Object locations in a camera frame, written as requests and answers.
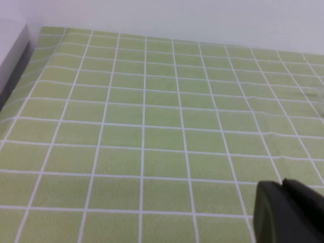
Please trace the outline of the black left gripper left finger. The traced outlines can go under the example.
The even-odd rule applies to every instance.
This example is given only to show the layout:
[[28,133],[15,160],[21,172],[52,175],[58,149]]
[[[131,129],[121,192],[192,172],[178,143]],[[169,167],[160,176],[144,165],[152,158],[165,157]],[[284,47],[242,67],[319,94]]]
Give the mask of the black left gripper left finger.
[[284,210],[288,201],[281,185],[260,181],[256,189],[254,206],[254,233],[256,242],[284,242]]

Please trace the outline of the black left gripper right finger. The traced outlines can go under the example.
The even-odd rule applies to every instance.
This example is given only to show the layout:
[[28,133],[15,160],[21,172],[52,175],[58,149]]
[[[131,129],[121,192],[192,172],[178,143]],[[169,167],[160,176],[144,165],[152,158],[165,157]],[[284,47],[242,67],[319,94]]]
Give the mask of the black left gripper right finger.
[[282,188],[288,193],[312,234],[319,242],[323,242],[323,195],[294,179],[285,178]]

